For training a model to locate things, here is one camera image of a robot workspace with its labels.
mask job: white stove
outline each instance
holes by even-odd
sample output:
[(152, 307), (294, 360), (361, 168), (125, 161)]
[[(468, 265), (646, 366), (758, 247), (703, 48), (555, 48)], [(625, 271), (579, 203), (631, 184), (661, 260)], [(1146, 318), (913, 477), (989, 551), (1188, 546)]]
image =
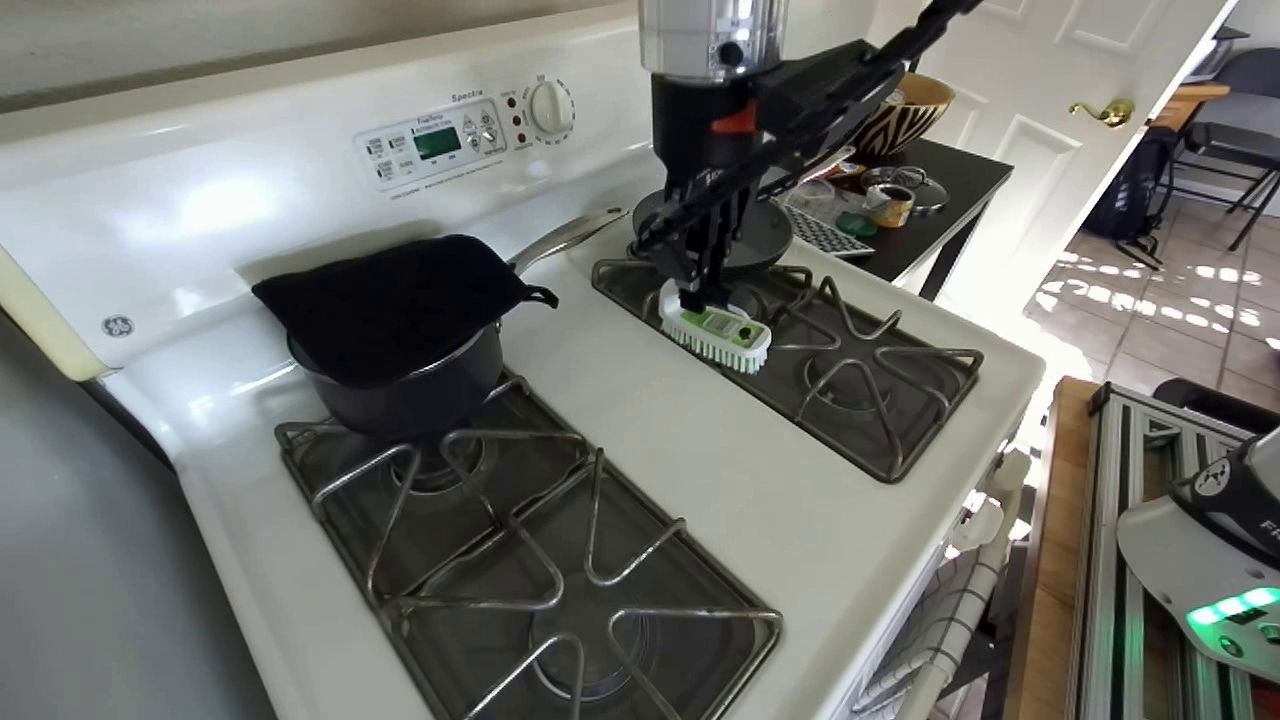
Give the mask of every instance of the white stove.
[[(408, 237), (510, 257), (656, 190), (631, 6), (161, 84), (0, 122), (0, 302), (168, 454), (278, 716), (426, 716), (278, 460), (324, 420), (250, 280)], [(726, 716), (841, 716), (927, 586), (1040, 360), (841, 260), (868, 312), (978, 380), (895, 485), (871, 479), (592, 288), (612, 226), (529, 271), (506, 368), (778, 617)]]

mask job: digital display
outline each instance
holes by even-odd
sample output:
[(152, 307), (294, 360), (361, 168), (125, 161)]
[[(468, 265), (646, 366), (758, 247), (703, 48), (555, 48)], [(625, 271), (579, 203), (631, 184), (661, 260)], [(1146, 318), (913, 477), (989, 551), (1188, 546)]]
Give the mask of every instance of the digital display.
[(431, 130), (431, 132), (410, 132), (410, 147), (419, 161), (436, 161), (436, 158), (448, 158), (462, 146), (461, 146), (456, 130)]
[(1233, 624), (1250, 624), (1250, 621), (1261, 621), (1261, 617), (1267, 617), (1262, 610), (1247, 610), (1247, 612), (1238, 612), (1238, 617), (1227, 617)]

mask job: burner grate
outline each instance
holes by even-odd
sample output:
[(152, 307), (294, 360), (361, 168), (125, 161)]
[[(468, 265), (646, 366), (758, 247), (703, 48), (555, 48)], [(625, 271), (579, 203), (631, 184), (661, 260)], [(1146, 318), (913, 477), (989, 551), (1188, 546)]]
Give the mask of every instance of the burner grate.
[[(662, 277), (653, 265), (605, 260), (592, 283), (661, 328)], [(733, 303), (770, 328), (770, 354), (756, 378), (725, 378), (882, 485), (909, 477), (982, 366), (973, 349), (933, 349), (899, 331), (899, 312), (874, 321), (849, 307), (841, 288), (809, 269), (747, 277)]]
[(514, 378), (436, 454), (331, 420), (274, 439), (436, 716), (721, 716), (778, 640)]

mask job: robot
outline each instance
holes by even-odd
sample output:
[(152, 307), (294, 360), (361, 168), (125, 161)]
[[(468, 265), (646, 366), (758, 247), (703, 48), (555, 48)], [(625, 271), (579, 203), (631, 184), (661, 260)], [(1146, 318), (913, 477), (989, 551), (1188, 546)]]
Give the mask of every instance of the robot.
[(725, 260), (747, 241), (747, 213), (849, 158), (857, 124), (976, 6), (933, 0), (882, 48), (857, 40), (778, 59), (784, 0), (641, 0), (666, 182), (635, 217), (631, 257), (673, 277), (682, 307), (725, 307)]

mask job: sunlight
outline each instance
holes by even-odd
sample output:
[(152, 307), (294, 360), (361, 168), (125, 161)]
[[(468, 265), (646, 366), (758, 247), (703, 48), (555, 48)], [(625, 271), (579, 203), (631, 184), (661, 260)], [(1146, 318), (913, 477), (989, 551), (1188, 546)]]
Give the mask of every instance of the sunlight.
[(1195, 277), (1237, 283), (1238, 269), (1195, 265)]
[(1040, 321), (1019, 318), (1016, 328), (1023, 349), (1034, 349), (1034, 358), (1049, 366), (1050, 378), (1082, 378), (1082, 380), (1103, 380), (1088, 366), (1082, 349), (1076, 349), (1066, 335), (1055, 335), (1055, 328), (1045, 328)]
[(1050, 307), (1055, 307), (1055, 298), (1034, 291), (1034, 307), (1050, 312)]
[(1111, 298), (1111, 307), (1117, 307), (1117, 312), (1133, 312), (1133, 303), (1137, 303), (1137, 298), (1128, 298), (1128, 291), (1117, 291), (1117, 298)]

